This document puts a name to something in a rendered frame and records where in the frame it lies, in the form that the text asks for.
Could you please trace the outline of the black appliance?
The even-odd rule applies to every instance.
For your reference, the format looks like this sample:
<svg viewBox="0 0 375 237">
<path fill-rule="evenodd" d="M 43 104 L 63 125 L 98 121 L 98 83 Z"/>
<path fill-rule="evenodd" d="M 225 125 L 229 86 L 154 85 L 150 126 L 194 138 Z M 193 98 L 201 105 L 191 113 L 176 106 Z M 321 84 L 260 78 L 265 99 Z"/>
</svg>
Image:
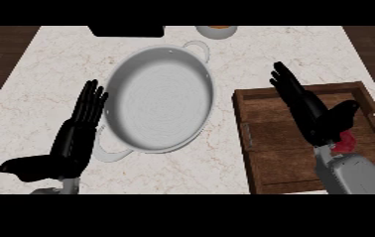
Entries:
<svg viewBox="0 0 375 237">
<path fill-rule="evenodd" d="M 126 38 L 162 38 L 165 36 L 163 26 L 91 26 L 98 37 Z"/>
</svg>

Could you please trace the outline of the white bowl with orange content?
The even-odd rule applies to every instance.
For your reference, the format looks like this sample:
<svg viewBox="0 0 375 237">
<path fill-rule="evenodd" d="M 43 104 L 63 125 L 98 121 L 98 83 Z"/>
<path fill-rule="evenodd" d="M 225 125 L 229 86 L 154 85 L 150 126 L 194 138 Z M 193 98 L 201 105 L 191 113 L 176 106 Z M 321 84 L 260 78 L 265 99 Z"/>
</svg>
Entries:
<svg viewBox="0 0 375 237">
<path fill-rule="evenodd" d="M 238 31 L 238 27 L 237 26 L 225 26 L 225 27 L 198 26 L 197 30 L 206 38 L 212 40 L 225 40 L 235 35 Z"/>
</svg>

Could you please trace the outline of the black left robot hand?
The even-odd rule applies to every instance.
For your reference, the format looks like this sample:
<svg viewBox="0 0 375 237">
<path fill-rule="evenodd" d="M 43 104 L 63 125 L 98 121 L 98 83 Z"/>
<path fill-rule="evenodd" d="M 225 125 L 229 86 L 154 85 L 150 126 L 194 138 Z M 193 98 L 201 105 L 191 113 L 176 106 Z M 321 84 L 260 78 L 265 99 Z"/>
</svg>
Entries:
<svg viewBox="0 0 375 237">
<path fill-rule="evenodd" d="M 0 165 L 0 173 L 14 174 L 24 182 L 82 176 L 92 160 L 95 133 L 107 99 L 108 93 L 98 85 L 98 80 L 89 80 L 73 116 L 58 132 L 51 154 L 8 160 Z"/>
</svg>

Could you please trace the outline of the brown wooden tray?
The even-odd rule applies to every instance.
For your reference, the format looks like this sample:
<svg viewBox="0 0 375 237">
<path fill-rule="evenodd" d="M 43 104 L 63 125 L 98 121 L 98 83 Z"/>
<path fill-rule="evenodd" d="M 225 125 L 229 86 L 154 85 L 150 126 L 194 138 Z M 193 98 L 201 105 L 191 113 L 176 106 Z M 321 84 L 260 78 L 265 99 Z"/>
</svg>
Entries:
<svg viewBox="0 0 375 237">
<path fill-rule="evenodd" d="M 352 128 L 355 152 L 375 163 L 375 100 L 364 83 L 318 84 L 306 89 L 328 107 L 349 99 L 359 102 Z M 269 194 L 322 190 L 315 174 L 314 147 L 305 141 L 278 92 L 272 88 L 238 89 L 234 108 L 250 192 Z"/>
</svg>

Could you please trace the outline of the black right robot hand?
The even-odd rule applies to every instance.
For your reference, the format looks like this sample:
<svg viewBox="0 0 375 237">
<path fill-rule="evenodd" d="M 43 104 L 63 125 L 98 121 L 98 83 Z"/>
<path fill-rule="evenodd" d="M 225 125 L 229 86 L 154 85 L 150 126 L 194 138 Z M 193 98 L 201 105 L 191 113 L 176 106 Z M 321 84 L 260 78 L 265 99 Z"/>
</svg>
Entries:
<svg viewBox="0 0 375 237">
<path fill-rule="evenodd" d="M 275 63 L 271 83 L 287 104 L 297 128 L 308 143 L 322 147 L 342 141 L 340 134 L 353 127 L 359 110 L 356 100 L 346 100 L 331 109 L 317 94 L 302 86 L 293 72 L 281 61 Z"/>
</svg>

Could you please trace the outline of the white two-handled pot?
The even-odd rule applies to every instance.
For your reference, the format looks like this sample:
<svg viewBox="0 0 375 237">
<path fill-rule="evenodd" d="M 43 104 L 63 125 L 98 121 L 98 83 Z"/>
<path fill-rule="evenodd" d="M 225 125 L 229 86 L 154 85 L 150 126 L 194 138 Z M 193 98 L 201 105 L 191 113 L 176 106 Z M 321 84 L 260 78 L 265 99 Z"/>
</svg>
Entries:
<svg viewBox="0 0 375 237">
<path fill-rule="evenodd" d="M 117 162 L 132 152 L 166 154 L 197 139 L 216 101 L 210 57 L 197 56 L 187 46 L 157 45 L 119 63 L 107 80 L 100 128 L 111 132 L 126 150 L 110 153 L 95 143 L 100 161 Z"/>
</svg>

